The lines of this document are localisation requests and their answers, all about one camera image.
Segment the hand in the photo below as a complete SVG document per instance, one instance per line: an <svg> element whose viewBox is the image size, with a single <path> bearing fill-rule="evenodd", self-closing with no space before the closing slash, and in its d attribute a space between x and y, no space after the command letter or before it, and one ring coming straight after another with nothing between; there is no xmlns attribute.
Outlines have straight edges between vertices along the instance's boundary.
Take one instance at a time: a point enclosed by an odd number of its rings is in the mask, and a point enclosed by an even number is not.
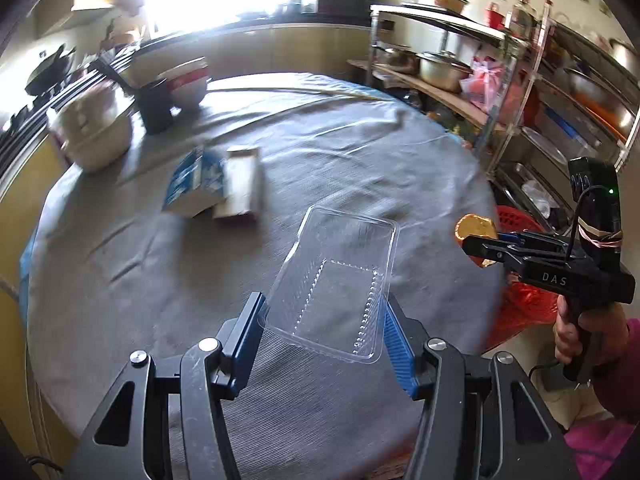
<svg viewBox="0 0 640 480"><path fill-rule="evenodd" d="M578 324L588 332L602 332L602 348L595 363L601 365L620 358L629 340L625 311L619 303L607 308L587 310L580 314ZM558 315L554 325L556 359L564 364L582 353L578 329L568 321L568 307L564 296L558 297Z"/></svg>

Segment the round table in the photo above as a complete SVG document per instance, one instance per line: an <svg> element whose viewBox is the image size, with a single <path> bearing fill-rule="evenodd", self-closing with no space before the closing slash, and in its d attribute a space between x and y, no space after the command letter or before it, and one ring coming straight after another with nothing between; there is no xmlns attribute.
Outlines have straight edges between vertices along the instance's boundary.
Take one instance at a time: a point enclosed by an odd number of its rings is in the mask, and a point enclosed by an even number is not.
<svg viewBox="0 0 640 480"><path fill-rule="evenodd" d="M28 345L38 384L75 434L131 351L182 354L235 317L251 291L267 293L315 203L397 221L391 290L402 309L461 351L481 349L502 271L479 269L454 240L463 214L495 217L471 153L409 106L326 76L242 76L214 86L236 90L208 94L199 113L180 114L158 136L144 136L135 116L125 156L97 174L71 167L47 198ZM256 223L161 210L172 171L199 144L260 146ZM361 475L410 442L421 408L396 383L386 351L375 364L350 364L267 332L248 387L224 406L244 479Z"/></svg>

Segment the pink sleeve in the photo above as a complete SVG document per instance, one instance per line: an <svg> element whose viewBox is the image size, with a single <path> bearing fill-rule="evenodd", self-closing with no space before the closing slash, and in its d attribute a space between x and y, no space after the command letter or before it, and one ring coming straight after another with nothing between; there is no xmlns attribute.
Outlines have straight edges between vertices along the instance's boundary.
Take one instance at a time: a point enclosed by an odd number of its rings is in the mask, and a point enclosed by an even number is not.
<svg viewBox="0 0 640 480"><path fill-rule="evenodd" d="M601 374L593 388L603 407L631 423L640 422L640 319L628 319L629 341L625 354Z"/></svg>

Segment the silver screw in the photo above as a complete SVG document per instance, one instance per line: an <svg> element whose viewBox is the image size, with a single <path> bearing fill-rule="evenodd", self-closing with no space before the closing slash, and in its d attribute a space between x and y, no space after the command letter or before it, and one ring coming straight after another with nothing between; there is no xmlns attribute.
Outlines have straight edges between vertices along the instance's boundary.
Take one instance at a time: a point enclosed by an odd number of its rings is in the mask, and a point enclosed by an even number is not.
<svg viewBox="0 0 640 480"><path fill-rule="evenodd" d="M134 366L142 366L144 363L146 363L147 357L148 356L146 355L146 352L144 350L136 350L129 356L129 361L131 361L131 364Z"/></svg>
<svg viewBox="0 0 640 480"><path fill-rule="evenodd" d="M503 365L510 365L513 363L513 356L509 352L498 352L498 361Z"/></svg>
<svg viewBox="0 0 640 480"><path fill-rule="evenodd" d="M218 348L218 340L215 337L206 337L198 343L198 348L203 352L212 352Z"/></svg>
<svg viewBox="0 0 640 480"><path fill-rule="evenodd" d="M429 341L427 341L427 346L431 348L431 350L441 352L447 347L447 344L442 339L434 337L433 339L429 339Z"/></svg>

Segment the microwave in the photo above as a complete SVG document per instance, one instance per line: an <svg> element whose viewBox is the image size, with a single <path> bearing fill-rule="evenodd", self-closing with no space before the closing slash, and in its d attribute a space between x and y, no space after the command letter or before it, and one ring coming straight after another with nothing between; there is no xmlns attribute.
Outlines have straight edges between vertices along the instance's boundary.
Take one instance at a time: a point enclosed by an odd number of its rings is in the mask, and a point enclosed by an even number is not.
<svg viewBox="0 0 640 480"><path fill-rule="evenodd" d="M300 0L301 12L368 18L374 0Z"/></svg>

